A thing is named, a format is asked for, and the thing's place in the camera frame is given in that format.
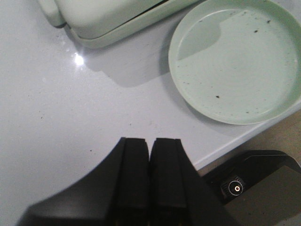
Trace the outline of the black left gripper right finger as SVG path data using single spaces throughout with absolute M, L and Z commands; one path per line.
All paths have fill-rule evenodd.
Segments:
M 150 224 L 181 225 L 185 220 L 187 205 L 174 139 L 155 140 L 150 169 Z

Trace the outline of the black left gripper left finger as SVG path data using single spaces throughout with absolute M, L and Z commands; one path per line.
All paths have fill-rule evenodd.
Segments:
M 121 138 L 122 162 L 113 208 L 113 226 L 146 226 L 149 206 L 149 151 L 141 138 Z

